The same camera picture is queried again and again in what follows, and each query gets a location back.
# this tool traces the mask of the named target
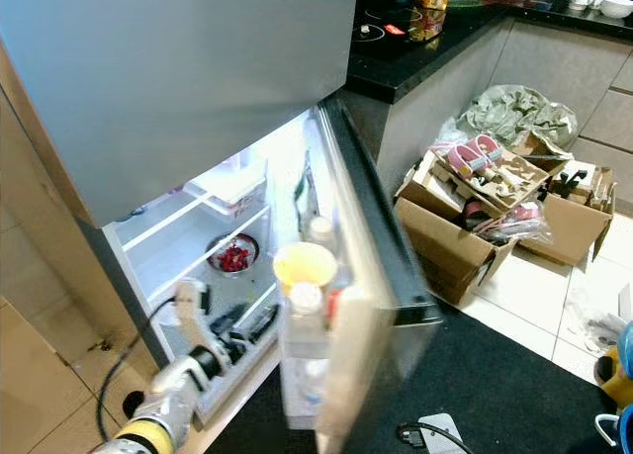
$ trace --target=black countertop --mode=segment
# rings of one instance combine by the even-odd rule
[[[374,42],[352,42],[345,88],[386,103],[397,103],[507,16],[633,43],[633,15],[610,19],[589,8],[582,12],[570,10],[568,2],[451,0],[442,32],[430,42],[412,42],[409,34],[389,33]],[[410,24],[407,18],[389,22],[403,31]],[[365,23],[381,24],[381,21],[375,21],[363,10],[357,11],[356,27]]]

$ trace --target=refrigerator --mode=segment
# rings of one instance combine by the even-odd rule
[[[242,337],[196,410],[215,434],[280,365],[290,427],[362,452],[441,322],[335,93],[354,2],[0,0],[46,131],[34,145],[133,321],[195,278],[205,323]],[[314,219],[334,260],[322,310],[336,309],[302,352],[275,257],[315,241]],[[169,305],[143,338],[159,366],[193,347]]]

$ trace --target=black cable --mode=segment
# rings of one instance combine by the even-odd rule
[[[97,401],[97,413],[96,413],[97,427],[99,428],[99,434],[101,434],[101,439],[103,440],[103,442],[108,441],[108,433],[106,432],[106,428],[103,423],[103,405],[106,399],[106,392],[108,391],[108,385],[110,385],[112,377],[114,377],[115,373],[117,372],[121,364],[126,361],[132,349],[135,348],[135,346],[138,344],[138,342],[140,341],[140,338],[143,336],[145,331],[149,328],[149,325],[151,324],[151,320],[154,318],[154,316],[156,316],[156,314],[158,314],[158,311],[160,311],[162,308],[167,306],[169,303],[173,303],[175,300],[176,298],[170,298],[166,301],[163,301],[162,303],[158,305],[156,309],[152,311],[152,313],[149,315],[145,323],[138,329],[138,332],[136,333],[135,338],[133,338],[132,342],[130,342],[121,351],[121,353],[119,354],[119,360],[117,360],[117,362],[112,366],[112,368],[106,375],[106,378],[103,379],[101,390],[99,390],[99,400]]]
[[[409,442],[408,438],[403,438],[403,431],[405,430],[411,431],[413,429],[427,429],[429,431],[436,432],[437,434],[444,436],[453,444],[459,446],[462,449],[462,451],[464,451],[466,454],[475,454],[466,444],[464,444],[462,441],[460,441],[458,438],[456,438],[452,434],[449,434],[441,427],[433,426],[432,424],[427,424],[425,422],[406,422],[404,424],[400,424],[398,426],[398,431],[397,431],[398,439],[402,442],[407,442],[412,445],[412,443]]]

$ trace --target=white bowl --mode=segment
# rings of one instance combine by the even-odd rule
[[[629,0],[602,0],[600,12],[606,17],[622,19],[633,12],[633,1]]]

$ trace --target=yellow cup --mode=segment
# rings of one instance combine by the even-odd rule
[[[338,264],[327,248],[319,244],[298,242],[281,248],[273,260],[273,271],[288,296],[296,283],[326,286],[334,279]]]

